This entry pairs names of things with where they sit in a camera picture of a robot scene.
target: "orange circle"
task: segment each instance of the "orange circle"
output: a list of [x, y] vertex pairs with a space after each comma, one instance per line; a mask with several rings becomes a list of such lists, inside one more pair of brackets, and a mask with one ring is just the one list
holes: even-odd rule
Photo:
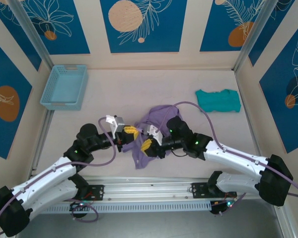
[[120, 0], [108, 11], [109, 22], [112, 27], [120, 32], [136, 30], [143, 22], [143, 15], [132, 1]]
[[53, 31], [46, 31], [44, 33], [44, 36], [50, 41], [54, 41], [57, 38], [56, 34]]
[[244, 45], [246, 37], [248, 36], [250, 30], [252, 29], [254, 22], [246, 22], [242, 26], [237, 26], [234, 30], [231, 31], [228, 37], [228, 43], [232, 47], [241, 47]]
[[20, 99], [17, 91], [10, 86], [0, 87], [0, 118], [7, 122], [13, 122], [18, 116], [19, 110]]
[[288, 95], [285, 99], [285, 104], [286, 107], [288, 107], [289, 109], [293, 108], [296, 104], [296, 98], [294, 95]]

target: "wall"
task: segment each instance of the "wall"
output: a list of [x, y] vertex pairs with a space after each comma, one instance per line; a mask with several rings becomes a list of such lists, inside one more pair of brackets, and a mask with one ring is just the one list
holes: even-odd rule
[[[21, 1], [55, 64], [155, 69], [232, 68], [263, 3]], [[0, 14], [11, 19], [6, 9]]]
[[[298, 182], [298, 0], [280, 21], [257, 61], [247, 59], [237, 79], [261, 153], [281, 156]], [[298, 198], [287, 200], [298, 226]]]
[[[45, 113], [39, 100], [48, 75], [44, 64], [37, 71], [0, 20], [0, 86], [13, 86], [17, 92], [10, 104], [9, 99], [0, 101], [0, 187], [13, 187], [27, 179]], [[7, 91], [1, 94], [6, 96], [5, 99], [10, 96]], [[4, 107], [10, 114], [2, 113]], [[15, 109], [16, 119], [9, 118]], [[7, 144], [2, 149], [2, 143], [7, 140], [12, 140], [12, 145]]]

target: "floor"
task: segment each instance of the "floor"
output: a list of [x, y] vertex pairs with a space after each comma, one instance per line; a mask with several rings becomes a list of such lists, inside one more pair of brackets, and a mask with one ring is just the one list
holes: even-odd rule
[[[197, 103], [195, 92], [237, 90], [233, 71], [225, 70], [89, 70], [89, 79], [82, 108], [77, 111], [55, 111], [42, 150], [36, 173], [39, 173], [63, 155], [73, 144], [81, 126], [97, 124], [100, 117], [118, 115], [126, 124], [134, 125], [157, 105], [173, 105], [181, 101]], [[183, 119], [197, 133], [212, 136], [205, 116], [190, 105], [178, 106]], [[236, 112], [212, 112], [209, 117], [217, 138], [226, 146], [255, 153], [244, 108]], [[109, 125], [103, 123], [106, 130]], [[93, 164], [112, 158], [112, 149], [93, 153]], [[209, 178], [213, 171], [234, 173], [223, 164], [173, 155], [151, 161], [141, 170], [135, 169], [131, 152], [118, 153], [106, 167], [86, 167], [82, 176], [149, 177], [149, 178]]]
[[222, 217], [210, 212], [100, 214], [96, 223], [69, 214], [40, 215], [18, 238], [279, 238], [275, 211], [261, 200], [244, 200]]

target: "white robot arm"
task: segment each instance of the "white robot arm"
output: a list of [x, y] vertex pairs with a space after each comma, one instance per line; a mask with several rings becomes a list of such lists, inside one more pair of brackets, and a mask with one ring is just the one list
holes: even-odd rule
[[[133, 126], [125, 126], [122, 118], [107, 118], [107, 122], [112, 124], [112, 132], [107, 135], [98, 134], [95, 125], [84, 125], [73, 145], [48, 169], [12, 189], [6, 186], [0, 189], [0, 227], [8, 237], [22, 231], [30, 220], [49, 206], [71, 198], [82, 199], [86, 195], [88, 183], [77, 172], [93, 160], [91, 152], [109, 148], [112, 144], [117, 146], [120, 152], [124, 144], [137, 138], [139, 132]], [[190, 157], [222, 163], [242, 173], [229, 175], [215, 171], [207, 183], [208, 192], [214, 197], [223, 192], [248, 192], [259, 194], [273, 205], [284, 204], [290, 183], [265, 167], [273, 167], [292, 180], [292, 175], [280, 157], [254, 156], [224, 145], [218, 146], [211, 137], [193, 133], [179, 117], [170, 119], [167, 127], [171, 132], [167, 137], [162, 137], [161, 132], [158, 133], [152, 128], [143, 132], [148, 139], [141, 150], [147, 156], [164, 158], [168, 150], [183, 149]], [[252, 158], [255, 163], [234, 153]], [[47, 175], [27, 188], [28, 184], [47, 172]], [[2, 209], [19, 193], [6, 209]]]

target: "black mounting bracket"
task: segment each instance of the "black mounting bracket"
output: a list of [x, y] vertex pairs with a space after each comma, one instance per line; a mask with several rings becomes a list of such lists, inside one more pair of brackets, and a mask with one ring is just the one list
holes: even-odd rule
[[76, 196], [75, 199], [81, 201], [102, 201], [104, 196], [104, 185], [88, 185], [84, 195]]
[[[225, 192], [217, 191], [211, 193], [206, 182], [194, 182], [191, 184], [190, 192], [193, 198], [225, 198]], [[236, 192], [229, 192], [231, 196], [237, 197]]]

